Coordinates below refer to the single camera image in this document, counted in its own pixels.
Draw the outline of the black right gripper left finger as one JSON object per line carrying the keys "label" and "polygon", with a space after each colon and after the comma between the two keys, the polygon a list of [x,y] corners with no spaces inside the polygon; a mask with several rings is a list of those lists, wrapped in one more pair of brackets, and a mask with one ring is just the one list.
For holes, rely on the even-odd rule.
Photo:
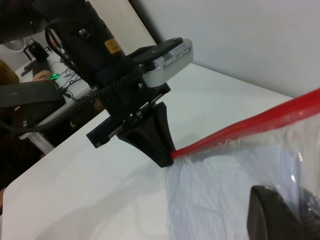
{"label": "black right gripper left finger", "polygon": [[283,198],[262,185],[250,189],[246,228],[250,240],[307,240]]}

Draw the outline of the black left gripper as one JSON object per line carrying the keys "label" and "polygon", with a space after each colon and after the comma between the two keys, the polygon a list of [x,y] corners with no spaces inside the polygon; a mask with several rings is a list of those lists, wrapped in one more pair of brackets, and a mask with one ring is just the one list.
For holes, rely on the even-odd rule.
{"label": "black left gripper", "polygon": [[153,60],[118,57],[95,65],[91,86],[109,117],[87,134],[95,148],[117,136],[140,150],[159,167],[173,164],[175,145],[170,133],[167,107],[156,100],[170,91],[167,83],[150,86],[143,76],[156,69]]}

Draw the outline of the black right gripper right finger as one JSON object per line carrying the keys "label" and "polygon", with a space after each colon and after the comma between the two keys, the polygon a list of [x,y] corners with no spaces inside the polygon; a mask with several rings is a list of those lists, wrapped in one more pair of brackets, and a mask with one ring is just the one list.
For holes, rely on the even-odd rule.
{"label": "black right gripper right finger", "polygon": [[320,239],[320,198],[305,188],[300,189],[300,240]]}

